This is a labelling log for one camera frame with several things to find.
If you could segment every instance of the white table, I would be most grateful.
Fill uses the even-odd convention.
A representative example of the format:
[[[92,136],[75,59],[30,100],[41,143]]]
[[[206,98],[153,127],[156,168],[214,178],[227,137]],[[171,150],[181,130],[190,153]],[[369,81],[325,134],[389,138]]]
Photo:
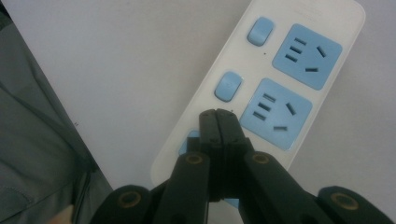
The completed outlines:
[[[2,0],[113,188],[152,162],[249,1]],[[396,1],[366,23],[290,173],[396,220]]]

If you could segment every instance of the person's leg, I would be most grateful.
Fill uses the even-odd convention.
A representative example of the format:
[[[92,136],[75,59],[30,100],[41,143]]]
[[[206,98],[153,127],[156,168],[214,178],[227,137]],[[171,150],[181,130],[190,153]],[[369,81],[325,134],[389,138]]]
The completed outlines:
[[[16,27],[0,30],[0,223],[89,223],[111,191]]]

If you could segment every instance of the electrical outlet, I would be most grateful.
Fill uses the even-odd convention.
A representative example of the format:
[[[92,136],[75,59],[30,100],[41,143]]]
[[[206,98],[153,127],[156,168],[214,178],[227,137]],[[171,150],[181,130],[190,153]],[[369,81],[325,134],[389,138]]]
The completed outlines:
[[[311,111],[312,104],[269,78],[261,81],[240,123],[284,150],[291,148]]]
[[[342,49],[329,38],[294,24],[273,60],[273,67],[319,91]]]

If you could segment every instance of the button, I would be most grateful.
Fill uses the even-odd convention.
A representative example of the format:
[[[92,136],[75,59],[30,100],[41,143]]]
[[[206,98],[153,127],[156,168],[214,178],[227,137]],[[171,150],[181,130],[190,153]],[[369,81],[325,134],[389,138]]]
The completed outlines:
[[[219,85],[216,87],[216,97],[218,97],[221,101],[230,102],[238,90],[241,82],[242,78],[238,74],[234,72],[225,73],[221,78]]]
[[[265,43],[268,35],[271,34],[271,31],[274,28],[274,23],[264,17],[260,17],[254,23],[253,28],[251,28],[250,32],[247,35],[247,40],[251,44],[260,47]]]

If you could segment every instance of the white power strip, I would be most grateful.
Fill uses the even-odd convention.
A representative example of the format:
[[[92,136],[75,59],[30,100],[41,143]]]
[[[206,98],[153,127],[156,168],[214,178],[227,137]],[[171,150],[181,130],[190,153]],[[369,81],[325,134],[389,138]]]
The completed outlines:
[[[288,169],[364,24],[353,0],[253,0],[171,132],[151,169],[169,178],[207,109],[235,113],[256,150]],[[228,203],[212,223],[241,223]]]

